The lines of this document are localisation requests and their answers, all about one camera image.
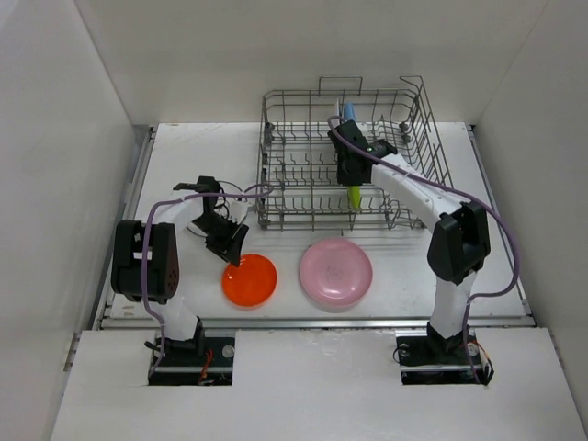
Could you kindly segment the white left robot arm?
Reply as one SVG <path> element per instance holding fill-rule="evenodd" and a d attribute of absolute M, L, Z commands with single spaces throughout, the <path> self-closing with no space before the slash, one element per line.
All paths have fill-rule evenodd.
<path fill-rule="evenodd" d="M 139 302 L 156 320 L 160 337 L 148 346 L 157 359 L 174 350 L 185 364 L 196 364 L 206 351 L 201 324 L 175 294 L 180 265 L 177 235 L 194 228 L 204 236 L 205 249 L 223 262 L 241 263 L 249 228 L 244 191 L 226 194 L 222 182 L 202 175 L 195 183 L 178 183 L 171 196 L 158 201 L 143 220 L 122 220 L 115 230 L 111 287 L 131 302 Z"/>

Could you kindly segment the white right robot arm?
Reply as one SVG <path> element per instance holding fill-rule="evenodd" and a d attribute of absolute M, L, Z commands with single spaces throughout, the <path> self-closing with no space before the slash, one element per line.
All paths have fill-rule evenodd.
<path fill-rule="evenodd" d="M 448 361 L 467 349 L 469 296 L 491 251 L 486 210 L 426 179 L 388 142 L 368 142 L 353 120 L 332 124 L 328 136 L 337 153 L 339 184 L 371 184 L 389 193 L 431 233 L 426 259 L 436 287 L 425 350 L 435 361 Z"/>

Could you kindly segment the lime green small plate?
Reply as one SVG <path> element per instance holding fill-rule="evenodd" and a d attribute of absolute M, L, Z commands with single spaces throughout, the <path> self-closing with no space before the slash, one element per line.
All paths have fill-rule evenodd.
<path fill-rule="evenodd" d="M 347 188 L 347 198 L 349 207 L 352 210 L 360 210 L 361 208 L 361 192 L 360 186 L 350 186 Z"/>

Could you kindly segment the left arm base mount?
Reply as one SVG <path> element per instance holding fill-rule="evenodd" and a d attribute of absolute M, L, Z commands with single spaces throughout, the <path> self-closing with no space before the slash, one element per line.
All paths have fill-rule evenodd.
<path fill-rule="evenodd" d="M 165 341 L 164 358 L 148 374 L 149 386 L 231 386 L 235 338 L 205 337 L 194 340 Z"/>

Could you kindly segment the white plate blue rim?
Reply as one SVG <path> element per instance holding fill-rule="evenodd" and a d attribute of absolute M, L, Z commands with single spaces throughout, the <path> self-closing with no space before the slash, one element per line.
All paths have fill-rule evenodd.
<path fill-rule="evenodd" d="M 246 198 L 243 198 L 243 189 L 226 180 L 214 180 L 211 178 L 210 181 L 207 181 L 206 183 L 197 182 L 196 187 L 199 194 L 216 194 L 216 197 L 199 198 L 199 200 L 202 202 L 203 214 L 216 213 L 227 219 L 229 214 L 229 204 L 231 201 L 247 201 Z M 187 229 L 196 236 L 205 238 L 204 233 L 201 232 L 198 228 L 191 226 L 190 223 L 187 225 Z"/>

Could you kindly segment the pink plate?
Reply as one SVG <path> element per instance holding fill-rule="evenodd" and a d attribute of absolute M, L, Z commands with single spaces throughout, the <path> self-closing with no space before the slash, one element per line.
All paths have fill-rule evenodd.
<path fill-rule="evenodd" d="M 300 284 L 316 303 L 327 308 L 350 308 L 371 286 L 373 268 L 357 244 L 335 237 L 313 244 L 300 259 Z"/>

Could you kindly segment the orange small plate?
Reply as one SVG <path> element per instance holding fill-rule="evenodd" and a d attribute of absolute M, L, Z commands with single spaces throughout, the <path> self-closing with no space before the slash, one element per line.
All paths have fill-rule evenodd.
<path fill-rule="evenodd" d="M 240 264 L 228 264 L 221 278 L 225 298 L 241 308 L 263 305 L 277 287 L 274 264 L 260 254 L 244 254 Z"/>

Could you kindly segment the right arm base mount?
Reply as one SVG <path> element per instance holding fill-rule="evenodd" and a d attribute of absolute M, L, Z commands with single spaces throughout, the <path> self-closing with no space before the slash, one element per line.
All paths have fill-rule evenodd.
<path fill-rule="evenodd" d="M 404 386 L 487 386 L 494 376 L 493 363 L 474 332 L 469 333 L 467 345 L 458 336 L 449 341 L 448 348 L 427 334 L 396 334 L 392 356 L 400 366 Z"/>

